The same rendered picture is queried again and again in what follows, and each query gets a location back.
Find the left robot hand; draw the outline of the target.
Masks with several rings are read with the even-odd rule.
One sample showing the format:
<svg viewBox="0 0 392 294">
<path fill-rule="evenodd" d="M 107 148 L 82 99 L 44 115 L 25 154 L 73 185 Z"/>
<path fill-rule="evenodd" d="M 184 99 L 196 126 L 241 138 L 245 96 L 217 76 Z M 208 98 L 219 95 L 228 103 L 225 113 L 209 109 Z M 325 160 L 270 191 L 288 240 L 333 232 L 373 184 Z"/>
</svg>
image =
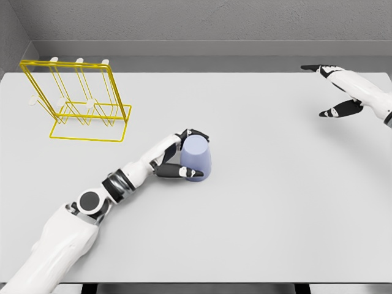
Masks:
<svg viewBox="0 0 392 294">
<path fill-rule="evenodd" d="M 169 135 L 141 157 L 138 161 L 140 173 L 145 178 L 150 175 L 186 179 L 203 176 L 202 171 L 193 170 L 180 163 L 184 141 L 191 135 L 201 135 L 209 142 L 209 136 L 195 129 L 186 129 L 180 134 Z"/>
</svg>

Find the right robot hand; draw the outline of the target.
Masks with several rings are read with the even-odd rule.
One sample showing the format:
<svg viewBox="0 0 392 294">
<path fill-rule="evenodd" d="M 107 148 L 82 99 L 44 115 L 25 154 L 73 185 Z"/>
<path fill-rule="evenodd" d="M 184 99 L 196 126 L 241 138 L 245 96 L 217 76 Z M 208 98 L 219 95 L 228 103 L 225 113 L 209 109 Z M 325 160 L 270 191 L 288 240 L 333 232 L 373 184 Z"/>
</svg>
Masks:
<svg viewBox="0 0 392 294">
<path fill-rule="evenodd" d="M 301 65 L 300 68 L 320 74 L 350 97 L 349 100 L 321 111 L 319 117 L 343 118 L 361 112 L 365 106 L 374 107 L 375 85 L 360 74 L 339 66 L 323 64 Z"/>
</svg>

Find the lavender plastic cup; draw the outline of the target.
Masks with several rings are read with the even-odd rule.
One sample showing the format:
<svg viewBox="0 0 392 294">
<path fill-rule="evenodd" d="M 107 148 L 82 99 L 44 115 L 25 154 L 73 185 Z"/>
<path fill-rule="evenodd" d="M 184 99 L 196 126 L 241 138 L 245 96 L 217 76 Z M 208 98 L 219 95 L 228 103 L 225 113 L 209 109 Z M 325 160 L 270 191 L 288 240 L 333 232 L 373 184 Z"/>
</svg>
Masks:
<svg viewBox="0 0 392 294">
<path fill-rule="evenodd" d="M 191 135 L 185 139 L 180 155 L 183 166 L 203 172 L 203 176 L 187 178 L 188 181 L 200 182 L 211 173 L 212 162 L 209 143 L 201 135 Z"/>
</svg>

